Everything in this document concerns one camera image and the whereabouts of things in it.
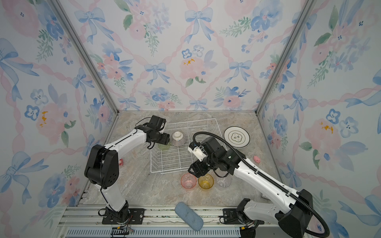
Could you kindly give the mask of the yellow plastic cup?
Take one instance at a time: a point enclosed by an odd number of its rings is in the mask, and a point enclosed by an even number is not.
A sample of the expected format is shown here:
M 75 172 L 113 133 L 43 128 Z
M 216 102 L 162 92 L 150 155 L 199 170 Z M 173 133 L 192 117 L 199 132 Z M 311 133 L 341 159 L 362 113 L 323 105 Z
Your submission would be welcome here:
M 210 174 L 206 174 L 204 176 L 201 176 L 200 178 L 198 178 L 198 185 L 202 188 L 202 189 L 211 189 L 214 185 L 214 178 L 212 175 Z

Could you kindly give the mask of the pink plastic cup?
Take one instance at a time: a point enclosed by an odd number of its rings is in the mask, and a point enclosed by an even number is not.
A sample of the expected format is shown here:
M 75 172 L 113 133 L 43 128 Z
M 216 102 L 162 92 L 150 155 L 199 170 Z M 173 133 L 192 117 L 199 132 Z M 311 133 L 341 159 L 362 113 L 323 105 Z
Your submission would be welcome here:
M 185 189 L 192 189 L 197 183 L 197 178 L 190 173 L 186 173 L 181 178 L 181 185 Z

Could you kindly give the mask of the clear glass cup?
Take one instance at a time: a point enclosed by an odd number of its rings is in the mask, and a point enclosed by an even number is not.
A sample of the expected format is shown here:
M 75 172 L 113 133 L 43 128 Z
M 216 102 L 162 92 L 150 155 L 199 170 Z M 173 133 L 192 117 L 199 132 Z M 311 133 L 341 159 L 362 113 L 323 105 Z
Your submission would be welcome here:
M 218 178 L 217 179 L 217 184 L 222 187 L 222 188 L 227 188 L 231 185 L 232 183 L 232 176 L 231 175 L 228 175 L 224 178 Z

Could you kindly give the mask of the plain white plate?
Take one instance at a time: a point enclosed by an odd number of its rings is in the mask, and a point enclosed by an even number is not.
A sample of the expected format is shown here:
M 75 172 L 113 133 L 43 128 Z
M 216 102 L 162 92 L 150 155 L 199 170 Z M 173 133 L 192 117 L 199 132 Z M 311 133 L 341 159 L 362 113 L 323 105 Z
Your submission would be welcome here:
M 235 148 L 244 148 L 250 143 L 249 133 L 241 127 L 229 127 L 224 131 L 224 139 Z

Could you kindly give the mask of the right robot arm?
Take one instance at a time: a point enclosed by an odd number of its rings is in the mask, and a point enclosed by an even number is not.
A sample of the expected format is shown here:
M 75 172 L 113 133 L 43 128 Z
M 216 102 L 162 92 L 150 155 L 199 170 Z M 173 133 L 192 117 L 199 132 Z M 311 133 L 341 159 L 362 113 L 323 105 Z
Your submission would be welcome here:
M 312 212 L 303 205 L 312 205 L 312 197 L 306 191 L 297 192 L 275 180 L 231 145 L 221 145 L 215 136 L 202 142 L 191 141 L 188 151 L 196 157 L 188 171 L 197 178 L 221 170 L 247 182 L 271 201 L 265 204 L 244 198 L 240 202 L 236 213 L 245 228 L 264 221 L 277 223 L 292 238 L 304 236 L 312 217 Z

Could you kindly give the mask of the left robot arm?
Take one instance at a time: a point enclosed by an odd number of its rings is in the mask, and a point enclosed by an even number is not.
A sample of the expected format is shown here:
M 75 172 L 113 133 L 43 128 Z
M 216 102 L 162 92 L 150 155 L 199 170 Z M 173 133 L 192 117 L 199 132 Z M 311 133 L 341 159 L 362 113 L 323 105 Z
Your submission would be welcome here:
M 148 143 L 148 149 L 156 144 L 167 145 L 170 135 L 164 132 L 166 119 L 148 117 L 149 121 L 137 123 L 134 129 L 120 139 L 94 145 L 89 153 L 84 175 L 96 186 L 106 201 L 105 216 L 118 224 L 126 224 L 132 217 L 127 200 L 117 185 L 122 157 L 135 147 Z

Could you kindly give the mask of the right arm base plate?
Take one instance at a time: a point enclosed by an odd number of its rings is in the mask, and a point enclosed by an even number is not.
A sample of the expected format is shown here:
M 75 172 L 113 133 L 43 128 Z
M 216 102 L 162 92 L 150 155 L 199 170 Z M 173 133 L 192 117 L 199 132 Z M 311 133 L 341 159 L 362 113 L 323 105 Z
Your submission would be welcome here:
M 250 221 L 243 211 L 236 208 L 225 208 L 222 212 L 223 215 L 220 217 L 220 223 L 225 225 L 245 225 Z

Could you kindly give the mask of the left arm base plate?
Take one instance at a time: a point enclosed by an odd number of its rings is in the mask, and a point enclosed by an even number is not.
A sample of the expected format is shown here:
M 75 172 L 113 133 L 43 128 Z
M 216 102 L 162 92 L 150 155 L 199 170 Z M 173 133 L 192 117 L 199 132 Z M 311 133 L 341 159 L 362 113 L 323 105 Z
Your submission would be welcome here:
M 106 208 L 103 217 L 103 225 L 141 225 L 143 223 L 145 209 L 143 208 L 128 208 L 120 212 L 112 211 Z

